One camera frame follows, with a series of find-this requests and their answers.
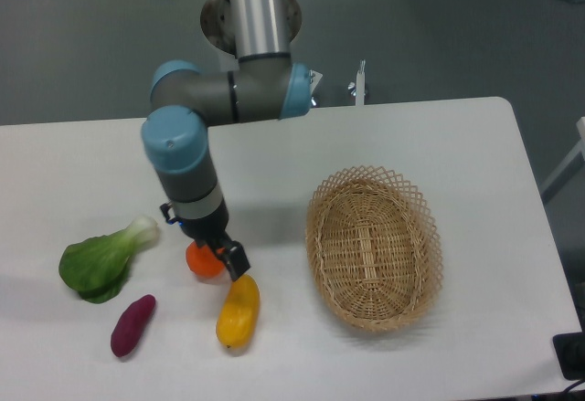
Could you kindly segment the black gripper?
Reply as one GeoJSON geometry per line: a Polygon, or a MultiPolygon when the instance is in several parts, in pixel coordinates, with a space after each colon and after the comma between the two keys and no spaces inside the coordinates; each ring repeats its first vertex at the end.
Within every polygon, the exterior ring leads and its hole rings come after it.
{"type": "Polygon", "coordinates": [[[222,195],[169,199],[159,209],[167,224],[178,224],[191,239],[199,242],[218,239],[212,243],[212,252],[232,281],[237,281],[250,270],[241,243],[229,237],[222,238],[229,221],[229,211],[222,195]]]}

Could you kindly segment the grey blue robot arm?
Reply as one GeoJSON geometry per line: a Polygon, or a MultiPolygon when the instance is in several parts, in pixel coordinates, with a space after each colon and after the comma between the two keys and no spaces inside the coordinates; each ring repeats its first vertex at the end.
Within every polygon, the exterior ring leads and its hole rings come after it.
{"type": "Polygon", "coordinates": [[[213,126],[304,116],[311,109],[310,70],[291,59],[286,0],[227,0],[238,68],[203,75],[172,60],[155,72],[152,112],[141,129],[147,158],[167,196],[161,210],[232,280],[250,267],[228,232],[229,211],[209,150],[213,126]]]}

